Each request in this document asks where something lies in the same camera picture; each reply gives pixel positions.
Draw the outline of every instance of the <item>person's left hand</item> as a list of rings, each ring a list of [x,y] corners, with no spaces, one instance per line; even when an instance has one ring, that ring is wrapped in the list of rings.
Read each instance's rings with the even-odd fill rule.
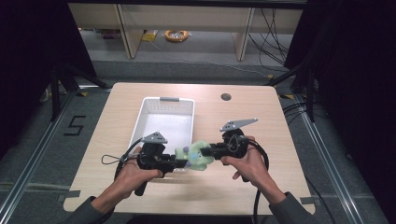
[[[129,198],[145,181],[160,178],[163,173],[159,170],[141,170],[136,159],[129,159],[121,169],[116,180],[95,200],[92,206],[102,213],[107,213],[123,199]]]

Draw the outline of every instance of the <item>dark sleeve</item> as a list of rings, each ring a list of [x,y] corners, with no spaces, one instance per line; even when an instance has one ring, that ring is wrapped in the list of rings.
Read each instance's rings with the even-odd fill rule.
[[[287,192],[285,195],[286,199],[281,203],[270,205],[270,210],[279,223],[318,223],[314,216],[308,213],[291,193]]]
[[[91,202],[94,199],[95,197],[88,198],[70,215],[70,217],[67,218],[67,220],[60,224],[104,223],[109,217],[111,217],[114,209],[107,214],[103,214],[92,206]]]

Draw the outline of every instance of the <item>wooden tabletop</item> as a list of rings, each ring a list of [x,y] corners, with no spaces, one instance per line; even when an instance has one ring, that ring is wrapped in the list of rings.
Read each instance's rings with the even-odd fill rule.
[[[221,99],[223,93],[230,101]],[[270,161],[269,173],[284,191],[299,199],[310,197],[303,170],[290,131],[272,87],[117,83],[99,118],[70,190],[79,197],[67,198],[66,211],[74,211],[90,196],[98,196],[114,178],[117,164],[103,165],[105,154],[120,157],[128,148],[140,106],[145,97],[178,97],[195,101],[192,142],[221,142],[222,127],[228,120],[258,121],[242,128],[265,149]],[[122,201],[116,212],[138,214],[210,214],[252,215],[256,189],[241,179],[232,180],[235,169],[220,161],[205,171],[168,173],[148,183],[145,194],[134,194]],[[304,205],[310,213],[313,204]],[[269,215],[268,202],[261,196],[259,215]]]

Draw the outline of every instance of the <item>green object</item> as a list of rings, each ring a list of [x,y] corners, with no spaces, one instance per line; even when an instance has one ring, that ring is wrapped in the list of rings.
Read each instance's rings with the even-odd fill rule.
[[[204,141],[197,141],[189,147],[178,147],[175,149],[176,159],[188,160],[186,168],[203,171],[208,164],[215,160],[213,157],[205,157],[201,154],[201,148],[203,147],[210,147],[210,145]]]

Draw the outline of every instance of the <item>person's arm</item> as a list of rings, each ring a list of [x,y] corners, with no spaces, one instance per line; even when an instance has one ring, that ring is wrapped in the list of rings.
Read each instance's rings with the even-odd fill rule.
[[[270,204],[279,223],[318,223],[290,193],[283,193],[274,179],[269,175],[262,155],[252,145],[248,145],[247,154],[242,159],[222,157],[221,162],[232,165],[237,170],[233,179],[243,176],[257,187]]]
[[[89,198],[62,223],[102,223],[100,220],[106,220],[116,205],[129,198],[145,181],[162,176],[159,170],[141,170],[136,159],[128,160],[117,179],[99,197]]]

